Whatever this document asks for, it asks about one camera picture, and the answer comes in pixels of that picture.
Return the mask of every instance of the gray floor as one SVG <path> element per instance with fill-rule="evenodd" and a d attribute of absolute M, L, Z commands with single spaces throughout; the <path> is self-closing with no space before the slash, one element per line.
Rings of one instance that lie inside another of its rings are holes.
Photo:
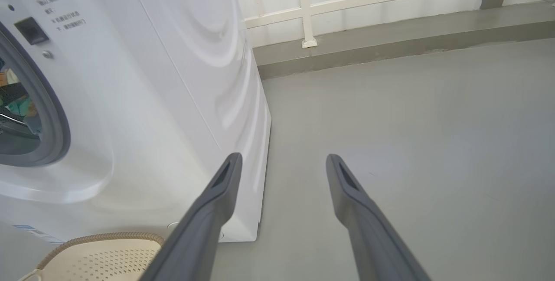
<path fill-rule="evenodd" d="M 536 40 L 264 81 L 260 235 L 220 244 L 212 280 L 358 280 L 328 153 L 432 279 L 555 279 L 554 51 L 555 39 Z"/>

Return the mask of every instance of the washing machine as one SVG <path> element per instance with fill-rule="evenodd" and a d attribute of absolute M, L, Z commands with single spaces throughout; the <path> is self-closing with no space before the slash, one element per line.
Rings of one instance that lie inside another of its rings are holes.
<path fill-rule="evenodd" d="M 271 117 L 238 0 L 0 0 L 0 220 L 166 237 L 226 156 L 258 234 Z"/>

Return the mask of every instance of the laundry basket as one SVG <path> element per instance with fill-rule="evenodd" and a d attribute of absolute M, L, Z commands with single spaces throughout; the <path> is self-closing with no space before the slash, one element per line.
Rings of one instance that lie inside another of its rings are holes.
<path fill-rule="evenodd" d="M 123 232 L 89 235 L 65 242 L 20 281 L 136 281 L 164 239 Z"/>

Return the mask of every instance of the screw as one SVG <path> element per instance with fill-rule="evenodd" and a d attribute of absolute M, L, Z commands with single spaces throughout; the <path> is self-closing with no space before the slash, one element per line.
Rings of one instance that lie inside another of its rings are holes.
<path fill-rule="evenodd" d="M 50 51 L 48 51 L 48 50 L 44 50 L 44 51 L 42 52 L 42 56 L 43 56 L 44 58 L 47 58 L 47 59 L 52 59 L 52 58 L 54 58 L 54 55 L 52 54 L 52 52 L 50 52 Z"/>

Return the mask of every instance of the railing post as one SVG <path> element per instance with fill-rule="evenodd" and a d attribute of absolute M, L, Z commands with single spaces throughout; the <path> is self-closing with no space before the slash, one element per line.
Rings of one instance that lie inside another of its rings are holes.
<path fill-rule="evenodd" d="M 317 46 L 318 43 L 316 42 L 312 31 L 312 14 L 310 13 L 310 0 L 301 0 L 301 14 L 303 15 L 303 31 L 305 33 L 303 48 Z"/>

